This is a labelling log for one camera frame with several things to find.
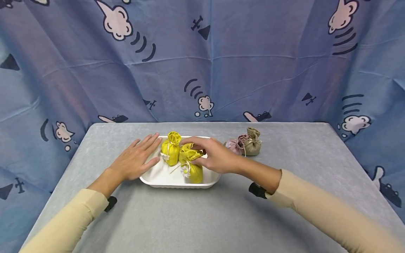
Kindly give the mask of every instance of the beige sleeve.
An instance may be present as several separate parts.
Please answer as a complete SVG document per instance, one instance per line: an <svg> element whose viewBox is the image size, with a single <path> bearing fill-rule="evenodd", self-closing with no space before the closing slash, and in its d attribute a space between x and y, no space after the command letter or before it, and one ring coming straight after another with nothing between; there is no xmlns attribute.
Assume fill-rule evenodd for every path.
<svg viewBox="0 0 405 253"><path fill-rule="evenodd" d="M349 253L404 253L387 230L337 197L282 170L277 191L266 197L289 207Z"/></svg>
<svg viewBox="0 0 405 253"><path fill-rule="evenodd" d="M87 226L108 206L103 194L82 189L20 253L72 252Z"/></svg>

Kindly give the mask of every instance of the left hand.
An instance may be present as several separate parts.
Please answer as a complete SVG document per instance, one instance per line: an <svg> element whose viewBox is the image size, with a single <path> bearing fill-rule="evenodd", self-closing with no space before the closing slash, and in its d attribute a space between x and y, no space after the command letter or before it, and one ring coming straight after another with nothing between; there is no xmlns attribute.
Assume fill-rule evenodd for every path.
<svg viewBox="0 0 405 253"><path fill-rule="evenodd" d="M109 169L118 173L123 180L134 180L142 176L160 160L159 157L155 157L145 164L146 159L148 159L162 142L162 138L158 138L158 136L159 133L156 133L146 136L143 141L136 139L110 165Z"/></svg>

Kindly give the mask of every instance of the white plastic tray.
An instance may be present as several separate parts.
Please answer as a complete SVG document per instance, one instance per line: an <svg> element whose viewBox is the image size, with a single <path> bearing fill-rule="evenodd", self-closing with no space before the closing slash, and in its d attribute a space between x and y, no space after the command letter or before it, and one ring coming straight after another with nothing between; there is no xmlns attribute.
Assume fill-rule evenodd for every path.
<svg viewBox="0 0 405 253"><path fill-rule="evenodd" d="M167 140L167 136L160 136L162 137L162 143ZM160 156L161 146L156 149L156 151L149 156L146 160L148 162L154 157ZM156 188L210 188L213 186L218 180L220 179L220 174L209 170L205 167L202 168L202 172L204 174L204 179L201 184L192 184L187 183L186 178L183 177L181 174L181 168L178 167L173 173L170 173L174 170L177 166L180 165L178 162L175 166L169 166L163 158L160 158L158 164L150 168L147 172L145 172L141 177L141 181L147 185Z"/></svg>

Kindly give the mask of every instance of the gray table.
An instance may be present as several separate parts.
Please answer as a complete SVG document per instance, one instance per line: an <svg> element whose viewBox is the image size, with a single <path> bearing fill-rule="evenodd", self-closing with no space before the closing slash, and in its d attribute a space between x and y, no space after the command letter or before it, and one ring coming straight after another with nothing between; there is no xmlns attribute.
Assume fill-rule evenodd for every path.
<svg viewBox="0 0 405 253"><path fill-rule="evenodd" d="M225 141L248 126L262 132L261 153L253 159L292 171L405 238L404 224L326 123L98 123L84 137L28 240L134 139L175 130ZM233 174L210 189L126 182L113 194L116 206L90 225L75 252L345 252L294 211L249 193L250 183Z"/></svg>

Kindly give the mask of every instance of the blue fabric backdrop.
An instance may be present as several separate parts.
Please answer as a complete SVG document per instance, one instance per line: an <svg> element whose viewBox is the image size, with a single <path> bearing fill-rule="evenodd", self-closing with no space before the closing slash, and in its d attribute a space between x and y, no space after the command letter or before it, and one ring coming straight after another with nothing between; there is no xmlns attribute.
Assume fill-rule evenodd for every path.
<svg viewBox="0 0 405 253"><path fill-rule="evenodd" d="M326 121L405 220L401 0L0 0L0 252L96 122Z"/></svg>

